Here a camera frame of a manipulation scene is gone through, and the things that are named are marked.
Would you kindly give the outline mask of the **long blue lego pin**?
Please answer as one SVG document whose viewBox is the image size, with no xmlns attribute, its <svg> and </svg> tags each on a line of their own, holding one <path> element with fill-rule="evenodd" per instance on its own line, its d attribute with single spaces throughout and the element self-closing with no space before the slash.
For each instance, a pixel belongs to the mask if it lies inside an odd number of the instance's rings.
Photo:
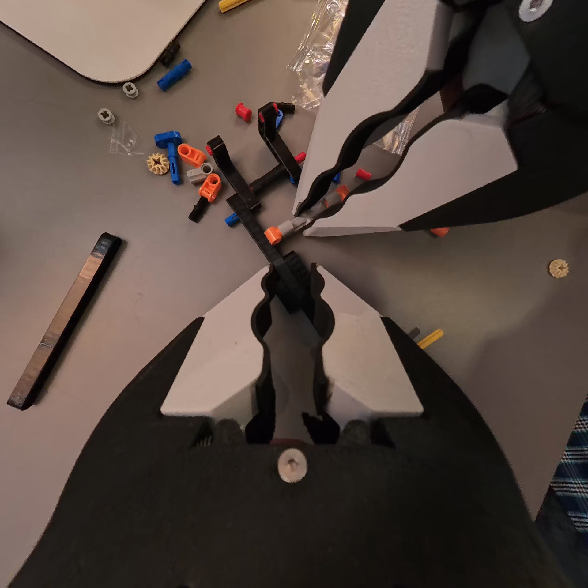
<svg viewBox="0 0 588 588">
<path fill-rule="evenodd" d="M 173 85 L 185 78 L 191 70 L 192 64 L 187 59 L 184 59 L 158 80 L 157 85 L 159 89 L 166 92 Z"/>
</svg>

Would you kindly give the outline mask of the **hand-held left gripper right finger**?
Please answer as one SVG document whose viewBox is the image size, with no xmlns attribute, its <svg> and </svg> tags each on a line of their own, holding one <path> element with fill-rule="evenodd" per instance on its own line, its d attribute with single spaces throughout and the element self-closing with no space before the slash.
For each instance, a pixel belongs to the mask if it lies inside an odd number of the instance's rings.
<svg viewBox="0 0 588 588">
<path fill-rule="evenodd" d="M 423 405 L 385 317 L 319 264 L 310 270 L 316 415 L 303 413 L 316 445 L 334 445 L 351 422 L 420 417 Z"/>
</svg>

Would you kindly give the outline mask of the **small clear plastic bag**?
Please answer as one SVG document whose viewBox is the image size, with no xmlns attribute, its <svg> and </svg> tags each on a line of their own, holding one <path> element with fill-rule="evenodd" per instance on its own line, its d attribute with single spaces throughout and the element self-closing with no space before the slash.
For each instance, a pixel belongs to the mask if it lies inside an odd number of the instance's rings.
<svg viewBox="0 0 588 588">
<path fill-rule="evenodd" d="M 348 1 L 319 1 L 312 22 L 288 68 L 297 76 L 298 89 L 292 102 L 309 112 L 322 104 L 322 84 L 332 59 L 334 46 L 347 10 Z M 375 145 L 394 155 L 402 155 L 417 119 L 420 107 L 406 115 L 392 130 L 378 131 Z"/>
</svg>

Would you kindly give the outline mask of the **black flat bar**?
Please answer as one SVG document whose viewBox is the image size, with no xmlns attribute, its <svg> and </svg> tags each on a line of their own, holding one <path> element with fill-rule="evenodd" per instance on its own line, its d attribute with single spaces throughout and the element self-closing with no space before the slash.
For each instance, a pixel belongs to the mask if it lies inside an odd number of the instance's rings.
<svg viewBox="0 0 588 588">
<path fill-rule="evenodd" d="M 36 401 L 122 243 L 120 237 L 110 233 L 100 235 L 6 401 L 8 406 L 26 410 Z"/>
</svg>

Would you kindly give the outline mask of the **black lego beam assembly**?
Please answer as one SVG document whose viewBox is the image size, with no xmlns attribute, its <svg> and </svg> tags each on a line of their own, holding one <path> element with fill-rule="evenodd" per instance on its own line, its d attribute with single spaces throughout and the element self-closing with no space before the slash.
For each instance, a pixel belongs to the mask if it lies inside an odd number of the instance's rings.
<svg viewBox="0 0 588 588">
<path fill-rule="evenodd" d="M 302 308 L 304 304 L 310 303 L 309 271 L 305 269 L 295 253 L 282 256 L 275 248 L 275 244 L 268 240 L 255 218 L 255 213 L 261 207 L 259 195 L 273 188 L 278 181 L 291 178 L 290 172 L 294 170 L 295 156 L 283 142 L 277 128 L 274 128 L 273 131 L 269 130 L 270 123 L 276 124 L 280 111 L 284 114 L 293 114 L 295 106 L 285 102 L 271 102 L 261 109 L 258 118 L 261 125 L 261 136 L 275 155 L 277 165 L 252 183 L 248 184 L 234 165 L 226 144 L 219 135 L 207 142 L 206 151 L 214 159 L 218 170 L 234 190 L 234 194 L 227 198 L 233 211 L 227 221 L 228 225 L 242 224 L 245 227 L 261 253 L 278 271 L 280 279 L 278 290 L 281 300 L 289 311 L 295 311 Z"/>
</svg>

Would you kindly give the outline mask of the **orange connector with black pin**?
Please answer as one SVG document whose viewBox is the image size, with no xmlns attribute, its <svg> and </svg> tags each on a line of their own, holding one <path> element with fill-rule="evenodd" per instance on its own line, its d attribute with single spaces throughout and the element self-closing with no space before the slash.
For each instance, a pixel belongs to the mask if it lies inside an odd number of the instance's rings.
<svg viewBox="0 0 588 588">
<path fill-rule="evenodd" d="M 193 223 L 197 224 L 208 210 L 210 204 L 216 200 L 218 193 L 222 187 L 222 182 L 218 174 L 209 174 L 199 188 L 199 200 L 194 205 L 188 218 Z"/>
</svg>

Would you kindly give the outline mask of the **clear plastic scrap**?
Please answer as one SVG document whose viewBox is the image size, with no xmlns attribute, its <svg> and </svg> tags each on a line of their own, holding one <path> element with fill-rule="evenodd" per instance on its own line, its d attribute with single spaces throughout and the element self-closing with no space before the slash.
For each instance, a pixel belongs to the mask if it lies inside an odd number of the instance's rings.
<svg viewBox="0 0 588 588">
<path fill-rule="evenodd" d="M 112 126 L 108 153 L 121 156 L 143 156 L 138 150 L 138 136 L 127 121 L 117 121 Z"/>
</svg>

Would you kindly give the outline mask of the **grey orange lego connector assembly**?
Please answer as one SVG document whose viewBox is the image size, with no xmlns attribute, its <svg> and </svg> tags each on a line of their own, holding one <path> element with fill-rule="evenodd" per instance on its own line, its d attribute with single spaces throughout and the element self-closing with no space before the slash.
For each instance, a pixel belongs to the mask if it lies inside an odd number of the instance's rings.
<svg viewBox="0 0 588 588">
<path fill-rule="evenodd" d="M 264 234 L 270 245 L 279 244 L 289 235 L 313 224 L 313 222 L 324 216 L 327 210 L 340 206 L 349 195 L 349 192 L 346 185 L 340 185 L 298 217 L 288 219 L 278 226 L 269 227 Z"/>
</svg>

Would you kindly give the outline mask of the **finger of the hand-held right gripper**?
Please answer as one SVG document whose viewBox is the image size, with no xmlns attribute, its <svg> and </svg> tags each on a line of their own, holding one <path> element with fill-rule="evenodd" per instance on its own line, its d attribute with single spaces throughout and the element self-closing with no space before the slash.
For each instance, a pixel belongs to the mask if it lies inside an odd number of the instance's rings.
<svg viewBox="0 0 588 588">
<path fill-rule="evenodd" d="M 441 70 L 453 7 L 444 1 L 383 1 L 319 108 L 294 215 L 326 194 L 382 125 L 409 113 L 428 73 Z"/>
<path fill-rule="evenodd" d="M 518 169 L 503 122 L 488 112 L 507 99 L 474 85 L 408 143 L 391 173 L 354 188 L 342 208 L 303 231 L 306 237 L 395 232 L 426 212 Z"/>
</svg>

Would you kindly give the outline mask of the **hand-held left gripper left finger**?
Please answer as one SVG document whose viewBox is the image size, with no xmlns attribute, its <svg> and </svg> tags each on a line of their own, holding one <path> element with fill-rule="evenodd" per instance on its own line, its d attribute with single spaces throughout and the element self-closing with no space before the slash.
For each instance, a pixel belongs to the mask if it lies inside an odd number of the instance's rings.
<svg viewBox="0 0 588 588">
<path fill-rule="evenodd" d="M 224 298 L 202 322 L 160 412 L 173 417 L 234 420 L 249 443 L 270 443 L 276 393 L 264 336 L 277 272 L 270 265 Z"/>
</svg>

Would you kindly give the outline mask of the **blue T-shaped lego piece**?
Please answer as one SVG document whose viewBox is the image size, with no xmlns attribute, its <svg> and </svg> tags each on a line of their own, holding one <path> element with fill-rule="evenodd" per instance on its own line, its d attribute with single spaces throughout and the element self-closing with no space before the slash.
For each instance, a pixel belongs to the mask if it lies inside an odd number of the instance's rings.
<svg viewBox="0 0 588 588">
<path fill-rule="evenodd" d="M 179 171 L 178 146 L 183 143 L 178 131 L 167 131 L 154 135 L 154 142 L 158 148 L 165 148 L 170 162 L 170 174 L 174 185 L 181 185 L 182 180 Z"/>
</svg>

